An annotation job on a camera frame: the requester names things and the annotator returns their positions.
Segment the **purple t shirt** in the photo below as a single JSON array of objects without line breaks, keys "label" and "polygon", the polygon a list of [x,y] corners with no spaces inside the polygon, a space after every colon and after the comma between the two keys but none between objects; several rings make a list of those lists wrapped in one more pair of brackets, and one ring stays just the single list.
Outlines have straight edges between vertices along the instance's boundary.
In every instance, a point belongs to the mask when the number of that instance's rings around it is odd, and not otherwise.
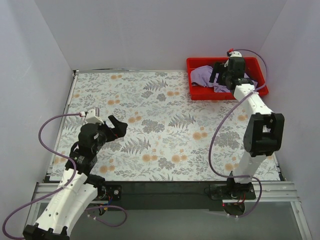
[{"label": "purple t shirt", "polygon": [[255,91],[258,83],[252,80],[243,67],[235,69],[218,62],[217,66],[204,65],[190,72],[192,86],[213,88],[216,93],[234,94],[236,86],[250,85],[249,91]]}]

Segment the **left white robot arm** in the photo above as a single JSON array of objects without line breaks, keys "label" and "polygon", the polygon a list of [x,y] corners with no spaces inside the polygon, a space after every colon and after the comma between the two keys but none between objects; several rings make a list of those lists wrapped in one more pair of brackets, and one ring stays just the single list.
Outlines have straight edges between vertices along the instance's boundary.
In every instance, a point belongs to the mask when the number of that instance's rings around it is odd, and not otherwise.
[{"label": "left white robot arm", "polygon": [[97,154],[104,144],[123,138],[127,123],[108,116],[113,124],[109,127],[98,116],[87,115],[86,124],[80,128],[78,140],[71,149],[62,179],[50,201],[32,225],[26,225],[26,240],[68,240],[71,232],[87,206],[97,196],[105,181],[91,174],[97,162]]}]

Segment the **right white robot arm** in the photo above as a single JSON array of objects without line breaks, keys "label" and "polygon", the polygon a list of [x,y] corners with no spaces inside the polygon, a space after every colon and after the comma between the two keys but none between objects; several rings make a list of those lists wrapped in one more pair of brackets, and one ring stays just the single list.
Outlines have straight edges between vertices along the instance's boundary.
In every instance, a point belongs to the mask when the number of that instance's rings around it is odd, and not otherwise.
[{"label": "right white robot arm", "polygon": [[214,186],[214,198],[244,199],[247,193],[253,195],[252,179],[261,163],[281,148],[285,118],[274,113],[263,102],[254,82],[245,77],[245,59],[238,51],[228,54],[225,63],[216,63],[210,81],[217,78],[219,85],[225,86],[238,101],[249,122],[243,136],[244,153],[238,167],[231,171],[224,185]]}]

